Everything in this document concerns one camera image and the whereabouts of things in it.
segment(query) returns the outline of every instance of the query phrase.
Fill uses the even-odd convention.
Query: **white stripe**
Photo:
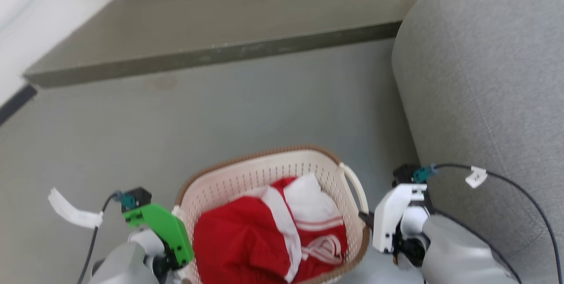
[[[296,273],[298,273],[298,267],[302,260],[300,235],[288,211],[288,206],[284,202],[284,198],[275,188],[270,186],[266,188],[261,199],[268,206],[270,212],[272,212],[276,228],[284,236],[286,250],[290,256],[290,268],[288,268],[288,273],[284,276],[284,279],[286,282],[291,283],[296,277]]]
[[[310,252],[310,256],[313,256],[314,258],[320,260],[321,262],[325,262],[327,264],[341,264],[343,263],[343,259],[342,258],[337,258],[335,256],[328,256],[326,254],[323,254],[322,252],[318,252],[316,251],[312,251]]]
[[[344,223],[345,222],[342,219],[327,222],[326,224],[321,224],[321,225],[302,224],[300,222],[296,222],[296,227],[298,227],[298,229],[300,230],[305,230],[305,231],[322,231],[322,230],[334,228],[336,226],[342,226]]]
[[[232,202],[236,199],[239,199],[241,197],[254,197],[254,198],[262,198],[264,196],[264,194],[266,193],[266,190],[268,190],[269,186],[262,186],[262,187],[257,187],[257,188],[253,188],[251,190],[247,190],[246,192],[242,192],[240,194],[236,194],[233,197],[231,197],[229,199],[229,202]]]
[[[325,222],[342,218],[335,202],[322,192],[315,174],[304,174],[284,187],[286,203],[296,222]]]
[[[341,264],[341,242],[333,234],[319,236],[308,247],[302,247],[302,260],[307,260],[309,256],[328,264]]]

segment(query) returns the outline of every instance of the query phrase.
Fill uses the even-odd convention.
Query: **white wall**
[[[27,1],[0,0],[0,106],[32,63],[111,0],[34,0],[20,13]]]

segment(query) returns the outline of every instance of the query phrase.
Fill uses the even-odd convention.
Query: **white fabric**
[[[270,186],[265,189],[264,195],[261,198],[262,202],[272,212],[276,228],[284,236],[286,250],[288,250],[288,255],[290,256],[290,268],[288,268],[288,273],[284,276],[286,282],[290,283],[296,277],[296,273],[298,273],[298,267],[302,258],[300,235],[282,195]]]
[[[300,176],[286,186],[284,197],[301,230],[319,231],[344,224],[336,204],[322,192],[313,173]]]
[[[97,228],[102,224],[103,212],[78,210],[56,188],[51,189],[48,200],[55,212],[71,224],[89,229]]]
[[[341,242],[332,234],[320,236],[313,240],[307,247],[302,247],[302,260],[306,261],[310,256],[327,264],[339,265],[343,263],[340,257]]]

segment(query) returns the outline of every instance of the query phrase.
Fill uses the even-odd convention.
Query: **gray sofa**
[[[420,0],[393,70],[422,164],[457,162],[512,178],[540,203],[564,248],[564,0]],[[437,208],[501,250],[525,283],[556,283],[542,218],[493,178],[430,182]]]

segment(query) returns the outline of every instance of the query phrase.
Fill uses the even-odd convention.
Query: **white label tag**
[[[90,229],[102,224],[102,212],[96,213],[76,209],[56,188],[51,189],[48,199],[55,212],[71,224]]]
[[[472,174],[470,174],[470,176],[466,178],[466,182],[468,183],[468,185],[470,185],[470,187],[476,188],[482,185],[482,183],[486,181],[487,177],[488,174],[486,173],[486,170],[473,166]]]
[[[175,207],[173,208],[172,214],[173,214],[173,216],[175,216],[176,218],[179,218],[182,222],[184,222],[184,212],[182,212],[182,209],[180,209],[180,206],[175,205]]]

